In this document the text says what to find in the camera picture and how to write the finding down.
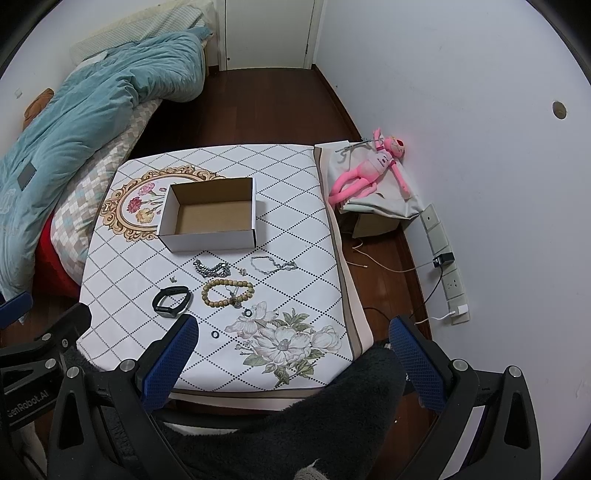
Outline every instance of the red flower print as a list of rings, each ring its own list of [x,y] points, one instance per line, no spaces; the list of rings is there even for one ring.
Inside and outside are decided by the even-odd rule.
[[[135,213],[142,206],[142,200],[139,197],[133,198],[127,204],[127,211],[129,213]]]
[[[143,187],[141,187],[141,188],[139,189],[139,194],[140,194],[140,195],[142,195],[142,196],[143,196],[143,195],[147,195],[147,194],[149,194],[149,193],[152,193],[152,194],[154,194],[154,192],[152,192],[152,189],[153,189],[155,186],[156,186],[156,184],[155,184],[153,181],[151,181],[151,182],[147,183],[146,185],[144,185]]]

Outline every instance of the black power adapter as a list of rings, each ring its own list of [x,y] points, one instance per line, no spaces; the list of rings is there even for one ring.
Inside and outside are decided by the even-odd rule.
[[[445,254],[439,254],[435,258],[433,258],[433,266],[435,268],[443,267],[444,265],[449,265],[452,263],[456,257],[453,256],[452,252],[448,252]]]

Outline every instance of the power outlet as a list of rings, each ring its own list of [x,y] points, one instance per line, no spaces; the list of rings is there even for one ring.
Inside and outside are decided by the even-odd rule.
[[[421,213],[421,220],[423,221],[423,226],[427,232],[439,223],[439,217],[437,216],[433,204],[423,210]]]
[[[462,279],[460,278],[460,271],[458,269],[455,269],[453,272],[449,272],[447,275],[444,275],[442,282],[446,299],[451,300],[464,293],[464,285],[462,283]]]
[[[429,237],[429,244],[431,245],[433,255],[438,254],[445,247],[449,246],[449,240],[447,239],[447,235],[445,234],[445,230],[441,223],[438,223],[429,230],[427,236]]]
[[[462,295],[460,295],[454,299],[447,301],[447,306],[448,306],[450,312],[456,310],[460,305],[468,305],[468,297],[466,297],[465,293],[463,293]],[[463,315],[459,315],[459,316],[453,316],[453,317],[451,317],[451,319],[452,319],[452,325],[457,325],[458,323],[467,322],[468,320],[470,320],[470,309],[468,308],[467,313],[464,313]]]

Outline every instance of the cable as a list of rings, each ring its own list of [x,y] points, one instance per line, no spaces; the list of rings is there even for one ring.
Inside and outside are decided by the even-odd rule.
[[[359,250],[359,248],[361,248],[363,246],[363,240],[361,240],[361,243],[359,245],[357,245],[356,247],[353,247],[353,250],[355,250],[358,254],[362,254],[365,255],[366,257],[368,257],[372,262],[377,263],[380,267],[385,268],[386,270],[390,271],[390,272],[394,272],[394,273],[406,273],[406,272],[412,272],[418,268],[421,267],[426,267],[427,265],[432,265],[433,264],[433,260],[427,262],[427,263],[423,263],[422,265],[418,265],[414,268],[409,268],[408,270],[392,270],[392,268],[388,268],[385,265],[382,265],[380,262],[378,262],[376,259],[374,259],[371,255],[368,255],[365,252],[362,252],[361,250]],[[357,267],[364,267],[367,268],[367,265],[358,265],[358,264],[352,264],[352,265],[356,265]]]
[[[421,320],[420,322],[415,322],[415,325],[419,325],[420,323],[426,322],[427,320],[445,320],[447,317],[450,317],[451,315],[453,315],[456,311],[452,310],[451,312],[449,312],[447,315],[444,315],[441,318],[437,318],[437,317],[427,317],[424,320]]]
[[[359,263],[353,263],[353,262],[350,262],[349,260],[346,260],[346,262],[349,265],[353,265],[354,267],[361,267],[361,268],[367,268],[368,267],[367,265],[362,265],[362,264],[359,264]]]
[[[386,315],[384,312],[382,312],[382,310],[377,309],[376,307],[363,307],[363,309],[364,310],[375,310],[376,312],[381,314],[382,317],[384,317],[386,319],[386,322],[388,322],[388,324],[390,324],[390,320],[392,320],[391,318],[388,317],[388,315]]]
[[[427,302],[429,301],[429,299],[433,296],[433,294],[435,293],[435,290],[437,290],[437,287],[439,286],[439,284],[441,283],[441,280],[443,279],[443,267],[439,267],[439,270],[441,271],[441,274],[439,275],[439,280],[437,280],[437,283],[435,284],[435,286],[433,287],[431,293],[429,294],[429,296],[427,297],[427,299],[421,304],[421,307],[423,305],[426,305]],[[410,314],[410,317],[408,317],[409,319],[413,318],[414,316],[414,311]]]

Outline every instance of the cardboard box on floor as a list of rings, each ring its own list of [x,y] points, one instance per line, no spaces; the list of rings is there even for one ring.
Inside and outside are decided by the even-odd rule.
[[[156,235],[171,252],[256,247],[255,179],[171,185]]]

